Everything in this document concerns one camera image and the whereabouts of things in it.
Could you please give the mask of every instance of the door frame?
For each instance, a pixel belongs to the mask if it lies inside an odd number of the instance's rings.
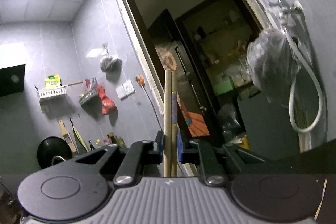
[[[272,18],[272,15],[268,13],[267,8],[263,5],[261,0],[242,0],[246,7],[249,9],[251,15],[256,22],[259,22],[262,29],[268,27],[277,28],[275,21]],[[134,50],[137,54],[138,60],[142,69],[144,71],[145,77],[147,78],[147,83],[151,92],[153,93],[154,100],[159,107],[160,114],[163,115],[164,103],[163,103],[163,94],[164,89],[162,86],[162,75],[156,72],[155,65],[158,65],[157,60],[152,60],[149,57],[149,53],[152,49],[148,49],[145,45],[144,40],[147,40],[148,37],[143,37],[142,33],[145,34],[144,29],[147,30],[140,12],[135,4],[134,0],[117,0],[117,4],[121,13],[121,17],[124,21],[126,30],[128,32],[130,41],[134,47]],[[188,130],[186,123],[179,124],[181,129]]]

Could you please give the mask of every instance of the hose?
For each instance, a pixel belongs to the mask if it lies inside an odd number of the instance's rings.
[[[295,98],[295,84],[296,84],[296,77],[294,78],[292,85],[291,85],[291,90],[290,90],[290,94],[289,94],[289,119],[291,122],[291,125],[293,127],[293,129],[298,132],[298,133],[308,133],[310,132],[313,128],[316,127],[317,123],[319,122],[320,118],[321,118],[321,114],[322,114],[322,108],[323,108],[323,94],[322,94],[322,89],[320,86],[319,81],[317,80],[313,70],[310,68],[309,64],[307,63],[307,61],[305,60],[305,58],[302,56],[302,54],[300,53],[298,47],[295,45],[287,27],[283,28],[286,34],[286,38],[288,40],[289,46],[291,47],[291,49],[293,50],[294,54],[296,55],[296,57],[298,58],[299,62],[302,64],[302,66],[306,69],[306,71],[308,72],[310,78],[312,79],[318,97],[319,97],[319,110],[317,112],[317,115],[314,119],[314,121],[311,123],[311,125],[309,125],[307,128],[298,128],[296,122],[295,122],[295,117],[294,117],[294,98]]]

